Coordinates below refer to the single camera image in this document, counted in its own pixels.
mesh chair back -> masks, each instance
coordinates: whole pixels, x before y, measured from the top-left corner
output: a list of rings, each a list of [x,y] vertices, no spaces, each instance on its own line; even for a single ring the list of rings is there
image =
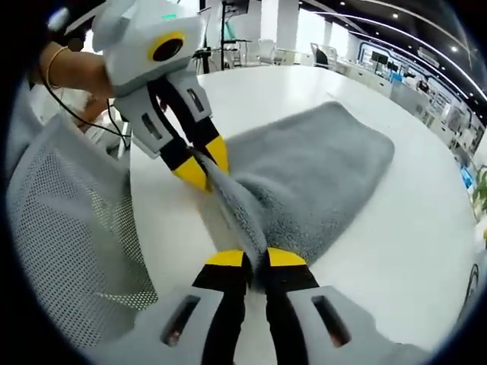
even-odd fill
[[[128,170],[73,125],[55,117],[30,144],[7,208],[24,272],[74,346],[119,337],[157,300],[135,232]]]

black cable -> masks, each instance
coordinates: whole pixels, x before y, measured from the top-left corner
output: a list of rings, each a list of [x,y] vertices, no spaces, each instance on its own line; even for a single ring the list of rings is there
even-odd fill
[[[112,117],[112,113],[110,112],[110,101],[107,99],[107,110],[108,110],[108,117],[110,118],[110,121],[112,122],[113,126],[115,127],[116,131],[119,133],[120,135],[120,138],[122,139],[122,142],[123,142],[123,145],[125,146],[125,149],[129,148],[129,146],[127,145],[127,142],[125,142],[125,139],[124,137],[122,136],[122,131],[120,131],[120,128],[119,126],[115,123],[115,121],[113,120],[113,117]]]
[[[122,135],[122,133],[116,133],[114,131],[112,131],[111,129],[108,129],[108,128],[105,128],[103,127],[102,125],[96,125],[94,123],[89,123],[87,122],[86,120],[83,120],[80,116],[76,115],[76,113],[74,113],[71,109],[69,109],[62,101],[61,99],[58,98],[58,96],[56,94],[54,94],[54,91],[51,89],[51,87],[47,84],[47,81],[46,79],[44,78],[44,75],[42,73],[42,70],[40,68],[40,65],[38,65],[38,69],[39,69],[39,76],[40,76],[40,79],[42,80],[43,82],[43,85],[44,87],[47,89],[47,91],[49,91],[49,94],[51,94],[51,96],[54,98],[55,101],[58,102],[58,104],[60,106],[62,106],[62,108],[68,112],[69,114],[71,114],[72,116],[74,116],[77,120],[79,120],[80,122],[83,122],[84,124],[88,124],[88,125],[91,125],[93,127],[96,127],[96,128],[99,128],[99,129],[103,129],[107,132],[110,132],[112,133],[113,135],[118,135],[119,137],[121,137],[121,139],[123,139],[123,137],[130,137],[129,135]]]

green plant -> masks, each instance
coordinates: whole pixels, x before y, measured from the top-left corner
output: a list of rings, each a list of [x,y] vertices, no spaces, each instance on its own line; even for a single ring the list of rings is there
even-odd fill
[[[473,192],[473,203],[481,202],[482,211],[487,213],[487,166],[482,165],[476,177],[477,187]]]

window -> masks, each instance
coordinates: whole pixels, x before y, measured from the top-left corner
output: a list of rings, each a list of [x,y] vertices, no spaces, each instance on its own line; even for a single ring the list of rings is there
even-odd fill
[[[346,28],[333,23],[332,36],[329,40],[329,46],[336,49],[336,54],[340,57],[346,57],[349,52],[349,32]]]
[[[311,43],[323,45],[325,42],[325,19],[318,14],[301,9],[298,15],[298,35],[296,50],[312,53]]]

desk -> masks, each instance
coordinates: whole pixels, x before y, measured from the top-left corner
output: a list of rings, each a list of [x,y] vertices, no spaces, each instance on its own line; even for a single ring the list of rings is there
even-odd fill
[[[474,260],[475,220],[448,148],[383,95],[322,68],[242,68],[199,80],[225,138],[331,100],[391,138],[396,154],[374,196],[311,270],[321,285],[368,310],[391,340],[427,350],[442,341],[456,322]],[[131,182],[138,237],[157,292],[190,285],[215,253],[198,213],[200,193],[136,146]],[[246,305],[235,361],[275,364],[265,300],[249,293]]]

